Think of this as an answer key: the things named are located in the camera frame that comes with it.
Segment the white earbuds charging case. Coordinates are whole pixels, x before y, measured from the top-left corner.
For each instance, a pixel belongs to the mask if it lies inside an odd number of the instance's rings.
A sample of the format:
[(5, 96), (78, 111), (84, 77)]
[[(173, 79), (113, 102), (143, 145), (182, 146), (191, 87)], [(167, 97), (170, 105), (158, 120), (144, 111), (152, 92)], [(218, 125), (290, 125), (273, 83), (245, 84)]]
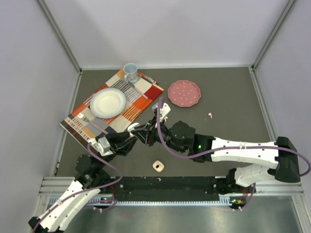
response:
[(139, 124), (138, 122), (133, 123), (133, 124), (131, 124), (131, 125), (128, 126), (127, 131), (128, 131), (128, 132), (131, 132), (131, 131), (133, 131), (133, 130), (135, 129), (135, 127), (138, 127), (139, 125), (140, 125), (140, 124)]

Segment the beige earbuds charging case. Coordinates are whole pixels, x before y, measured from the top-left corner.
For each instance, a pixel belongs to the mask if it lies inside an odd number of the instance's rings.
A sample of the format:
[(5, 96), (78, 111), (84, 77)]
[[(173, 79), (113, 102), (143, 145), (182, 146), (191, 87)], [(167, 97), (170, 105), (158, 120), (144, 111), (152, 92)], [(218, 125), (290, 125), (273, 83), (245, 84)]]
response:
[(162, 172), (164, 168), (165, 168), (164, 164), (160, 161), (155, 161), (153, 163), (153, 169), (157, 172)]

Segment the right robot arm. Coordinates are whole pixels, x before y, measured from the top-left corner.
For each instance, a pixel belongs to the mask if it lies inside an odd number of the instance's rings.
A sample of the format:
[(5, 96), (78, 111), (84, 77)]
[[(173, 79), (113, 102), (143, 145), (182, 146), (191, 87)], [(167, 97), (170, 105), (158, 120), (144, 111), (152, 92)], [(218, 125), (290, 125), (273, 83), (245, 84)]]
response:
[(287, 137), (279, 136), (275, 142), (247, 143), (197, 134), (195, 128), (182, 121), (169, 129), (163, 123), (160, 126), (158, 130), (155, 122), (143, 126), (135, 123), (127, 130), (130, 136), (149, 146), (154, 142), (164, 142), (171, 150), (187, 152), (195, 162), (248, 163), (246, 167), (231, 169), (226, 176), (225, 184), (232, 192), (273, 179), (284, 183), (300, 182), (297, 150)]

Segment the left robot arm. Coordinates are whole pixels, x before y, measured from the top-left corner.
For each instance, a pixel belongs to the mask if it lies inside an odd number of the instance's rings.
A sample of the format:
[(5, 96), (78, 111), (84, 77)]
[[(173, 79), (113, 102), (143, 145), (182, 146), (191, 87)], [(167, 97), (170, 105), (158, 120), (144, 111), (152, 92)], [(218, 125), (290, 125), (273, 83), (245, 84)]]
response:
[(109, 133), (88, 141), (88, 155), (77, 161), (78, 174), (61, 197), (43, 214), (32, 217), (28, 224), (34, 233), (62, 233), (80, 210), (99, 194), (122, 180), (122, 172), (110, 161), (126, 156), (137, 138), (131, 133)]

